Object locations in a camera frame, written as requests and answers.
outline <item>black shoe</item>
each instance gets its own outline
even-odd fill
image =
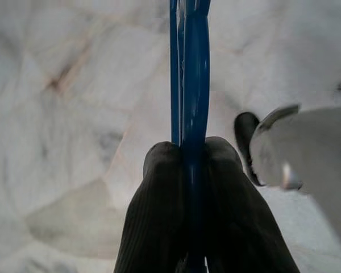
[[[242,153],[247,165],[246,170],[249,179],[255,185],[262,186],[262,184],[259,182],[259,179],[257,178],[256,174],[253,171],[252,159],[249,149],[252,135],[254,134],[254,131],[259,123],[260,121],[254,114],[250,112],[241,113],[235,118],[234,131],[239,151]]]

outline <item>blue plastic rod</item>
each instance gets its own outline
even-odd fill
[[[177,0],[169,1],[170,34],[170,110],[172,119],[172,142],[180,145],[180,107],[178,79],[178,42],[177,42]]]
[[[188,269],[205,272],[203,249],[203,199],[201,156],[205,143],[210,93],[210,44],[207,15],[210,0],[180,0],[178,3],[178,31],[176,2],[170,4],[170,52],[172,98],[179,101],[178,115],[172,100],[172,141],[180,141],[187,178],[189,258]],[[178,57],[176,88],[175,58]],[[178,125],[178,138],[173,128]]]

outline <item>brown stain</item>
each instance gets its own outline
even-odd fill
[[[50,80],[47,88],[53,90],[57,94],[63,94],[64,91],[69,89],[76,79],[78,72],[89,58],[89,48],[90,46],[87,44],[73,61],[63,67],[59,76]]]

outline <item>marble pattern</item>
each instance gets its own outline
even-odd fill
[[[341,105],[341,0],[212,0],[209,18],[208,135],[235,143],[245,109]],[[112,272],[144,156],[170,139],[168,49],[166,0],[0,0],[0,272]],[[302,272],[341,272],[311,200],[262,194]]]

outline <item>blue tube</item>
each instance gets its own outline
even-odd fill
[[[183,128],[183,88],[184,88],[184,1],[179,0],[179,23],[178,23],[178,71],[179,71],[179,78],[178,78],[178,105],[179,105],[179,139],[182,140],[182,128]]]
[[[205,144],[210,95],[210,44],[207,13],[188,9],[186,0],[184,36],[184,91],[181,148],[187,171],[187,199],[189,207],[190,246],[188,267],[204,272],[203,193],[201,156]]]
[[[170,35],[170,110],[172,123],[172,142],[180,145],[180,107],[178,93],[178,40],[177,40],[177,0],[169,2]]]
[[[207,21],[209,7],[210,0],[179,0],[178,30],[175,30],[177,7],[175,0],[170,0],[172,141],[181,146],[186,171],[189,226],[187,267],[192,273],[206,272],[202,218],[204,177],[201,156],[210,95],[210,43]],[[176,99],[179,102],[177,114]]]

